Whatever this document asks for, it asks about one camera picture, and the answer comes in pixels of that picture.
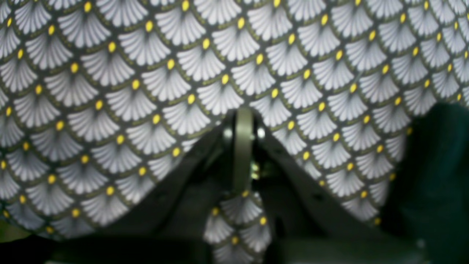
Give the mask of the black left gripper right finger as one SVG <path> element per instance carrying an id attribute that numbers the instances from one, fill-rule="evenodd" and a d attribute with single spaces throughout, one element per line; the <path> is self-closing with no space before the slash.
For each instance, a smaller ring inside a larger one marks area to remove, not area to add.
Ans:
<path id="1" fill-rule="evenodd" d="M 344 209 L 269 131 L 256 110 L 253 183 L 273 233 L 266 264 L 424 264 L 417 242 L 370 227 Z"/>

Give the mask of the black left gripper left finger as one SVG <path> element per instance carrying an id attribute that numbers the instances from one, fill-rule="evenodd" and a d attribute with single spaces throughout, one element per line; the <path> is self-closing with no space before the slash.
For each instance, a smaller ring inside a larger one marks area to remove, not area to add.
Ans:
<path id="1" fill-rule="evenodd" d="M 224 194 L 251 187 L 253 112 L 228 112 L 124 217 L 93 235 L 55 247 L 64 264 L 207 264 L 203 234 Z"/>

